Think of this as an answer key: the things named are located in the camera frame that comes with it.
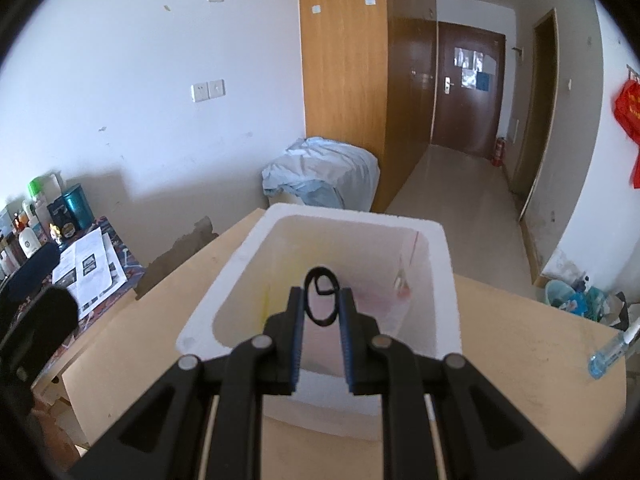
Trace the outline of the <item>blue covered bundle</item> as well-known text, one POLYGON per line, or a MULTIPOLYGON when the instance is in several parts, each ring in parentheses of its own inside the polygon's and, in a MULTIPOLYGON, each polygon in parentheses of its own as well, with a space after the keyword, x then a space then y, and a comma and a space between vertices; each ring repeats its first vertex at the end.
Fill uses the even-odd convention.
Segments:
POLYGON ((316 207, 368 211, 380 180, 378 159, 358 146, 312 136, 262 170, 265 196, 292 195, 316 207))

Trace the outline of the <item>white lotion bottle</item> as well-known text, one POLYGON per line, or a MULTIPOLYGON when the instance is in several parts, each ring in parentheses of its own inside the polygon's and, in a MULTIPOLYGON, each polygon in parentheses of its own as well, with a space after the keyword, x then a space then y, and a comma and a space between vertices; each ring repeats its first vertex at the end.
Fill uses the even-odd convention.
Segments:
POLYGON ((23 226, 18 233, 18 242, 26 258, 32 258, 41 247, 40 240, 36 233, 29 227, 23 226))

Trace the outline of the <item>dark brown entrance door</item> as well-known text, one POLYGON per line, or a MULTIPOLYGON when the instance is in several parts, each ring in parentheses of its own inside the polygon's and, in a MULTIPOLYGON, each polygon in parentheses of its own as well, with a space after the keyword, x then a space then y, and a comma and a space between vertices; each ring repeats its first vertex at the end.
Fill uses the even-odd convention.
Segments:
POLYGON ((438 40, 432 142, 490 159, 502 107, 506 36, 440 22, 438 40))

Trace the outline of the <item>teal tin can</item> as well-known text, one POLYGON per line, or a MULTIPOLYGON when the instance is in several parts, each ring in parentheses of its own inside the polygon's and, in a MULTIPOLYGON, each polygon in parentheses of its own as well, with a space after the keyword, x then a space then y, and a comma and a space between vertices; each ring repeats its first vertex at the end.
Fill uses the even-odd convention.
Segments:
POLYGON ((94 221, 94 214, 80 184, 68 188, 47 208, 53 224, 60 230, 64 240, 88 230, 94 221))

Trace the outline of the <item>white wall socket pair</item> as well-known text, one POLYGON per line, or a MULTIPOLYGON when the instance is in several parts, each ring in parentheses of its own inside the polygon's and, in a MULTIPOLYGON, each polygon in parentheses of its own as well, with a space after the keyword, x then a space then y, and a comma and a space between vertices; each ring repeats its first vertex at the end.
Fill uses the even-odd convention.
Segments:
POLYGON ((218 99, 225 95, 226 87, 223 79, 200 82, 191 86, 191 99, 194 103, 218 99))

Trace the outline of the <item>wooden wardrobe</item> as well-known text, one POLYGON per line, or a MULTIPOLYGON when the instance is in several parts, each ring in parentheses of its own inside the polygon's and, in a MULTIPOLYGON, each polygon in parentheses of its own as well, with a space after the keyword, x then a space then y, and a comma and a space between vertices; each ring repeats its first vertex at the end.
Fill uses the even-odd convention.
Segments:
POLYGON ((382 212, 431 143, 436 0, 299 0, 307 136, 359 146, 382 212))

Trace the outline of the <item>red fire extinguisher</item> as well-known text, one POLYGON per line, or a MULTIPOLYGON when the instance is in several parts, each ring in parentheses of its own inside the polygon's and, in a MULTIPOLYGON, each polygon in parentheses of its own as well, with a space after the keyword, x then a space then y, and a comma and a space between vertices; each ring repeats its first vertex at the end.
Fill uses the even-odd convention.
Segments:
POLYGON ((501 136, 496 139, 494 152, 492 153, 491 165, 501 167, 503 164, 504 149, 506 148, 506 140, 501 136))

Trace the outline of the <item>clear zip plastic bag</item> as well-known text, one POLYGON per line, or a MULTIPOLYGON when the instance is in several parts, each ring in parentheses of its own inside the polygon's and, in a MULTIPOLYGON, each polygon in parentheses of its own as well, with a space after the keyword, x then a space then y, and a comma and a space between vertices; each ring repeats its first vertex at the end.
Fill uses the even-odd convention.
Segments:
POLYGON ((380 325, 398 324, 411 300, 409 270, 419 233, 410 229, 369 229, 354 240, 355 263, 346 280, 358 311, 380 325))

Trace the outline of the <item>blue spray bottle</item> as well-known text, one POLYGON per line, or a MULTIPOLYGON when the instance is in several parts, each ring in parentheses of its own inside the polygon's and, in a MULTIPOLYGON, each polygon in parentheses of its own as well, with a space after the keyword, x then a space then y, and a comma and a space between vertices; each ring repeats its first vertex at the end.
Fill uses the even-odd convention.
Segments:
POLYGON ((588 362, 588 373, 593 379, 602 378, 621 358, 627 355, 639 336, 639 319, 636 318, 626 330, 618 332, 600 350, 593 353, 588 362))

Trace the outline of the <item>light blue waste bin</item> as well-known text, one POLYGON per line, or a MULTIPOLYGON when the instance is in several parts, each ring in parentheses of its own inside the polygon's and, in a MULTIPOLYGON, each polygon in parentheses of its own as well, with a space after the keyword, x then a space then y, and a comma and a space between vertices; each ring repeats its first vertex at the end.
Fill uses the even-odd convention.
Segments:
POLYGON ((544 303, 561 311, 598 322, 602 318, 602 304, 598 293, 591 288, 585 275, 569 285, 560 280, 548 281, 544 286, 544 303))

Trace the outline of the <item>printed paper sheets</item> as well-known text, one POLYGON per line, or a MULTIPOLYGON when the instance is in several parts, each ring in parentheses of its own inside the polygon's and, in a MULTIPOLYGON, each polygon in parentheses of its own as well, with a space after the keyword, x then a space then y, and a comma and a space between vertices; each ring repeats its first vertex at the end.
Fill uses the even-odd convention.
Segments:
POLYGON ((53 285, 65 288, 74 297, 79 321, 127 283, 111 239, 100 228, 85 234, 62 252, 51 280, 53 285))

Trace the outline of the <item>side doorway frame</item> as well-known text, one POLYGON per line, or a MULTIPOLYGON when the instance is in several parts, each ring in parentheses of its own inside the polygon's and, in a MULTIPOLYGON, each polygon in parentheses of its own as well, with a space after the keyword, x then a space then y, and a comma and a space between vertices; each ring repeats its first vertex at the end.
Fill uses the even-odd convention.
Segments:
POLYGON ((523 222, 533 197, 554 121, 559 80, 558 14, 552 8, 533 29, 532 88, 511 191, 523 222))

